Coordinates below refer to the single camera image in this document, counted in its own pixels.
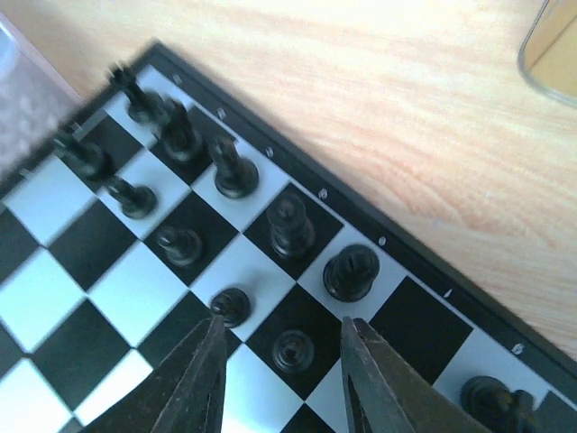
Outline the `black chess queen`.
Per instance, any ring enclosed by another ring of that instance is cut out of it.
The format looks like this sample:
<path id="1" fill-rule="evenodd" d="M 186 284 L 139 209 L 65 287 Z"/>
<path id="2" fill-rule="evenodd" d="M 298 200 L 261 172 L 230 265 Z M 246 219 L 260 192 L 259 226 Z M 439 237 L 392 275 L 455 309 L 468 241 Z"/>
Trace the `black chess queen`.
<path id="1" fill-rule="evenodd" d="M 270 225 L 270 244 L 280 257 L 302 257 L 313 246 L 315 229 L 299 195 L 281 193 L 271 202 L 265 216 Z"/>

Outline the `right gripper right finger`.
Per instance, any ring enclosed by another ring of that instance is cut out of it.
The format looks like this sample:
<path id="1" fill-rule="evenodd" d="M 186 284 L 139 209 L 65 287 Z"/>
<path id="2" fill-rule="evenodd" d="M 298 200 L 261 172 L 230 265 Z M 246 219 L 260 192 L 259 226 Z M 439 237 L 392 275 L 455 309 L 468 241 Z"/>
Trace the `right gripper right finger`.
<path id="1" fill-rule="evenodd" d="M 351 432 L 487 430 L 434 390 L 361 318 L 343 318 L 341 361 Z"/>

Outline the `black chess king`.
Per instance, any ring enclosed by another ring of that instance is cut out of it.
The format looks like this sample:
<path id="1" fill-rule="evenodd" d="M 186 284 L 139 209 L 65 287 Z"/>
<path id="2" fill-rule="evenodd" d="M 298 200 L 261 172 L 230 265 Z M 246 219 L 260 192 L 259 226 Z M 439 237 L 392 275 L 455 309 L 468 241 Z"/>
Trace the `black chess king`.
<path id="1" fill-rule="evenodd" d="M 378 255 L 365 244 L 348 244 L 323 270 L 325 290 L 341 302 L 364 298 L 380 272 Z"/>

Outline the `silver tin with pieces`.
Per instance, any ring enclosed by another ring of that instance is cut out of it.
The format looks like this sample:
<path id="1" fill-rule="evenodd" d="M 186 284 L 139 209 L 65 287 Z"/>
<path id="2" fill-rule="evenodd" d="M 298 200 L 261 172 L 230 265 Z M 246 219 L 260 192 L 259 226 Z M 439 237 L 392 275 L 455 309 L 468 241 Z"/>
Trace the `silver tin with pieces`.
<path id="1" fill-rule="evenodd" d="M 1 178 L 40 148 L 81 103 L 79 94 L 1 16 Z"/>

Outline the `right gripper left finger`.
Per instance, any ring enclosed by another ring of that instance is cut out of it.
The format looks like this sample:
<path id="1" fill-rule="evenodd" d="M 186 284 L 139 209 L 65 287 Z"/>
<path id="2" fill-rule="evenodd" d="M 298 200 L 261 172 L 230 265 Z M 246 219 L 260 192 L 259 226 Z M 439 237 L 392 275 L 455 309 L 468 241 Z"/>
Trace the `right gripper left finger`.
<path id="1" fill-rule="evenodd" d="M 200 321 L 136 388 L 86 432 L 219 432 L 227 350 L 223 318 Z"/>

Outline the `black chess piece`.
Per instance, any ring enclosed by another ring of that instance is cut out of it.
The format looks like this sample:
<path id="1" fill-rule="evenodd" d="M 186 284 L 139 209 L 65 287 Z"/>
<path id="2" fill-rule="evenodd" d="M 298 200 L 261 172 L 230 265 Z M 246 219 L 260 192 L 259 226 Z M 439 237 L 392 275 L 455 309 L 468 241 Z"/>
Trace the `black chess piece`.
<path id="1" fill-rule="evenodd" d="M 164 102 L 160 94 L 143 90 L 130 67 L 126 65 L 112 67 L 109 81 L 127 97 L 127 114 L 137 124 L 159 123 L 165 116 Z"/>
<path id="2" fill-rule="evenodd" d="M 193 127 L 180 101 L 169 98 L 165 107 L 168 120 L 160 129 L 159 142 L 172 160 L 182 164 L 191 162 L 204 150 L 202 134 Z"/>

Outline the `black chess pawn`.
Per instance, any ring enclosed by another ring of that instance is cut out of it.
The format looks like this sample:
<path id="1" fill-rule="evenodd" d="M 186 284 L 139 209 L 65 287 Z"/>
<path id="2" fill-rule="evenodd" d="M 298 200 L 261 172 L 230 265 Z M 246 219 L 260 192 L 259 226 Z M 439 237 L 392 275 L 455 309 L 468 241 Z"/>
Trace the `black chess pawn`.
<path id="1" fill-rule="evenodd" d="M 179 267 L 197 262 L 203 253 L 199 234 L 188 228 L 163 226 L 156 234 L 156 243 L 168 260 Z"/>
<path id="2" fill-rule="evenodd" d="M 285 373 L 302 373 L 315 358 L 315 346 L 309 335 L 298 329 L 281 333 L 272 347 L 274 364 Z"/>
<path id="3" fill-rule="evenodd" d="M 229 328 L 240 326 L 252 313 L 252 305 L 247 294 L 236 287 L 228 287 L 218 292 L 210 301 L 213 315 L 223 318 Z"/>
<path id="4" fill-rule="evenodd" d="M 113 176 L 105 189 L 119 204 L 122 213 L 133 220 L 144 219 L 158 206 L 157 196 L 150 187 L 133 185 L 119 176 Z"/>
<path id="5" fill-rule="evenodd" d="M 71 134 L 55 134 L 51 140 L 57 155 L 81 177 L 102 179 L 109 172 L 107 152 L 94 143 L 82 143 Z"/>

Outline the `black chess knight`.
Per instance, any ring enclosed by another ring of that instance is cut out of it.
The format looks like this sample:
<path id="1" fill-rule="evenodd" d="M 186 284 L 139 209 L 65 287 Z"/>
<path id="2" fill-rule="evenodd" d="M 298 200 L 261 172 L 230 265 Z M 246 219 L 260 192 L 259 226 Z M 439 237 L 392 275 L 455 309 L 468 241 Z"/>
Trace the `black chess knight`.
<path id="1" fill-rule="evenodd" d="M 487 375 L 469 379 L 461 388 L 463 410 L 492 432 L 537 432 L 534 396 L 525 390 L 511 391 Z"/>

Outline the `black chess bishop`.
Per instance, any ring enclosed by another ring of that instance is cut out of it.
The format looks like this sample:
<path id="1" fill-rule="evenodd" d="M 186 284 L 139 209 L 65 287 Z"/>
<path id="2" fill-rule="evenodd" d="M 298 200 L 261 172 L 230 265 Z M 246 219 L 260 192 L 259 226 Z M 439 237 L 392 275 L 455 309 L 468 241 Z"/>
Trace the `black chess bishop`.
<path id="1" fill-rule="evenodd" d="M 238 153 L 233 139 L 216 136 L 209 143 L 208 151 L 215 165 L 215 187 L 221 195 L 240 199 L 257 189 L 258 169 L 252 160 Z"/>

